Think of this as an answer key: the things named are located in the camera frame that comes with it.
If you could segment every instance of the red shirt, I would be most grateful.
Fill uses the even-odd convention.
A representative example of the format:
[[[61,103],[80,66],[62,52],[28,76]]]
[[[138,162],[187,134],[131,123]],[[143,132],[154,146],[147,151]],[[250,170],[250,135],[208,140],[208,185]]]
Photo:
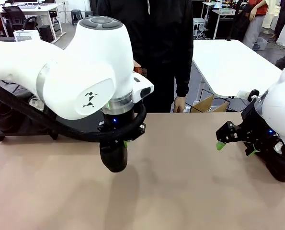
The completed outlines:
[[[249,0],[249,4],[254,7],[258,3],[260,3],[261,1],[262,0]],[[260,8],[257,9],[256,16],[266,15],[267,10],[268,10],[268,5],[264,4],[263,6],[261,6]]]

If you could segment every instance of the thick black cable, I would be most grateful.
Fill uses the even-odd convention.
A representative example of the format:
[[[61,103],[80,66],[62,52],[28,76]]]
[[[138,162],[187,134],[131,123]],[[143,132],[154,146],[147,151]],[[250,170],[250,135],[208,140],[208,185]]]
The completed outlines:
[[[137,107],[138,114],[131,124],[108,132],[83,132],[74,128],[70,128],[56,120],[51,119],[49,116],[37,110],[36,108],[33,108],[32,106],[19,100],[15,95],[3,89],[2,87],[0,87],[0,100],[12,109],[19,111],[29,118],[37,120],[43,126],[56,131],[60,135],[87,142],[106,142],[116,139],[126,140],[128,134],[137,130],[147,116],[146,108],[141,103]]]

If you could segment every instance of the chair armrest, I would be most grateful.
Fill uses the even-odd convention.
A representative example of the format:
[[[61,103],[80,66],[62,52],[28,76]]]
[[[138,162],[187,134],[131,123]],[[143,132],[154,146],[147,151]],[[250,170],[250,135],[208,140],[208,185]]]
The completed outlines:
[[[37,18],[36,18],[35,16],[33,16],[33,17],[29,17],[29,18],[27,18],[27,19],[25,20],[22,29],[25,30],[27,23],[30,22],[32,19],[34,19],[34,28],[35,28],[35,27],[36,27],[36,23],[37,23]]]

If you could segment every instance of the white appliance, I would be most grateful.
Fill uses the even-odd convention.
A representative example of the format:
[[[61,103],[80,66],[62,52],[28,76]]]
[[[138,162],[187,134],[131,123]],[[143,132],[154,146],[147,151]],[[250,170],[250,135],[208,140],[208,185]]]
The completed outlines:
[[[16,42],[27,40],[41,40],[37,30],[17,30],[13,32]]]
[[[205,20],[203,18],[194,18],[194,37],[199,36],[199,34],[204,30]]]

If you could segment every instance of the person's left hand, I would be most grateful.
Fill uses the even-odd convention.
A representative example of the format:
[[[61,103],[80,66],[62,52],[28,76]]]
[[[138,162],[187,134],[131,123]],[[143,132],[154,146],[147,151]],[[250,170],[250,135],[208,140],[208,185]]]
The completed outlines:
[[[183,113],[185,109],[185,97],[176,97],[174,100],[174,113]]]
[[[251,10],[251,14],[250,14],[250,18],[249,18],[250,22],[252,22],[253,19],[255,18],[256,12],[257,12],[257,9],[254,7],[254,8]]]

